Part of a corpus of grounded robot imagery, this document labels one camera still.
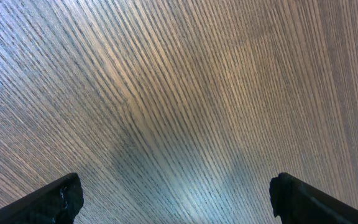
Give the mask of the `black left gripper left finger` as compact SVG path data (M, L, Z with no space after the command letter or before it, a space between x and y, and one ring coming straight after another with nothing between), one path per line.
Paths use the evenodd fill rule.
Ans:
M0 223L72 224L83 205L80 177L69 173L0 208Z

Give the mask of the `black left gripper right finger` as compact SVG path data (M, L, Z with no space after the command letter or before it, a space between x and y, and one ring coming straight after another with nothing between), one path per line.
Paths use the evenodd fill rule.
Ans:
M270 181L273 215L283 224L358 224L358 210L282 172Z

